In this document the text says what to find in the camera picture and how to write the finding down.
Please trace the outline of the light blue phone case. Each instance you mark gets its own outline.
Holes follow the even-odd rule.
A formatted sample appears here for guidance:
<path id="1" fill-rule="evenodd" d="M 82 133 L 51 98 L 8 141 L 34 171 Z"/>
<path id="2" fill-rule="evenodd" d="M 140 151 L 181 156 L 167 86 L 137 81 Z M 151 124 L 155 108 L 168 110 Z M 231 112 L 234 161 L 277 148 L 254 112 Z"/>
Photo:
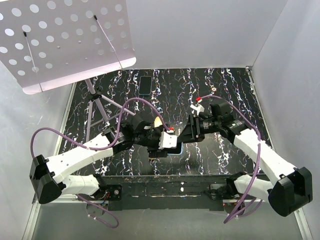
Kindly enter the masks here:
<path id="1" fill-rule="evenodd" d="M 175 148 L 168 148 L 166 151 L 168 155 L 180 155 L 183 152 L 183 144 L 178 142 Z"/>

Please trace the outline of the black smartphone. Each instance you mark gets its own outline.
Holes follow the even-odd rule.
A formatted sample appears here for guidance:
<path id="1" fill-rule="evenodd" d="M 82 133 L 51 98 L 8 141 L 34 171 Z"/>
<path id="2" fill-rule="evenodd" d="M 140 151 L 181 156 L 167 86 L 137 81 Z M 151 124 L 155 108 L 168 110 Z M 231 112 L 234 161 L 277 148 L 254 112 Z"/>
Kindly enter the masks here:
<path id="1" fill-rule="evenodd" d="M 182 148 L 168 148 L 166 151 L 168 155 L 180 155 Z"/>

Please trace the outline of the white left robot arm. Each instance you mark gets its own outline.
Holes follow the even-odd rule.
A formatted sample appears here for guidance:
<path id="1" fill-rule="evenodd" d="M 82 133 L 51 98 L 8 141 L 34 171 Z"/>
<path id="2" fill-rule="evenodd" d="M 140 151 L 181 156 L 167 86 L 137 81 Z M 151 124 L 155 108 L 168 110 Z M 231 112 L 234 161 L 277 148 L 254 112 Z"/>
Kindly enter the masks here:
<path id="1" fill-rule="evenodd" d="M 144 119 L 136 114 L 131 121 L 119 121 L 117 125 L 76 147 L 51 157 L 32 154 L 29 178 L 40 204 L 48 204 L 62 195 L 85 194 L 95 200 L 106 196 L 106 187 L 98 176 L 81 176 L 74 173 L 98 160 L 109 158 L 137 144 L 147 147 L 149 155 L 175 150 L 178 137 L 175 130 L 161 122 Z"/>

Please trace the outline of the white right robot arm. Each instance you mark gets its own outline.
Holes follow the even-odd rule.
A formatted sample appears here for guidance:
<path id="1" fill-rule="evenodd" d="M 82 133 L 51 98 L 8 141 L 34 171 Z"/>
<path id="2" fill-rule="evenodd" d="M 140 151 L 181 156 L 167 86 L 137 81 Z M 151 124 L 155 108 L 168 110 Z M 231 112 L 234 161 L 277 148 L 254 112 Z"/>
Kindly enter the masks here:
<path id="1" fill-rule="evenodd" d="M 226 186 L 214 191 L 215 195 L 228 195 L 232 199 L 247 195 L 268 202 L 280 216 L 286 217 L 313 200 L 312 174 L 306 167 L 297 168 L 283 159 L 262 139 L 254 126 L 245 119 L 236 119 L 234 108 L 224 99 L 214 100 L 211 113 L 206 114 L 199 103 L 192 104 L 191 114 L 178 144 L 196 143 L 206 134 L 219 133 L 249 156 L 267 180 L 238 172 L 226 179 Z"/>

